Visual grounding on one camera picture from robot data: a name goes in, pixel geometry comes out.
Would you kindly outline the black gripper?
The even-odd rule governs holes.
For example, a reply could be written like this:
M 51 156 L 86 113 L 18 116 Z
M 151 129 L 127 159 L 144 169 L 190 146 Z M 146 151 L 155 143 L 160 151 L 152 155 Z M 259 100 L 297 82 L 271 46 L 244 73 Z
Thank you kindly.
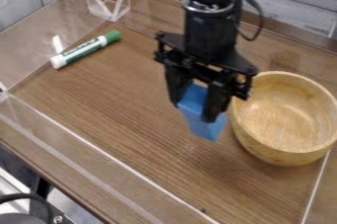
M 178 106 L 192 80 L 201 81 L 208 85 L 201 117 L 204 122 L 215 122 L 227 111 L 232 97 L 249 99 L 259 68 L 236 49 L 215 61 L 196 57 L 184 49 L 182 34 L 159 32 L 156 40 L 155 61 L 166 67 L 170 101 Z

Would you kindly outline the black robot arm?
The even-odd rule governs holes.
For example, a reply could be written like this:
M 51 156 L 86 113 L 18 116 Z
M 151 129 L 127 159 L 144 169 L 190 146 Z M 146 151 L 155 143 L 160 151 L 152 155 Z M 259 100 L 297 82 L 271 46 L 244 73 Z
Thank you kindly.
M 156 33 L 155 60 L 166 67 L 170 100 L 179 103 L 196 80 L 208 86 L 201 102 L 204 122 L 216 120 L 233 98 L 251 97 L 259 74 L 236 48 L 244 3 L 256 0 L 182 0 L 184 32 Z

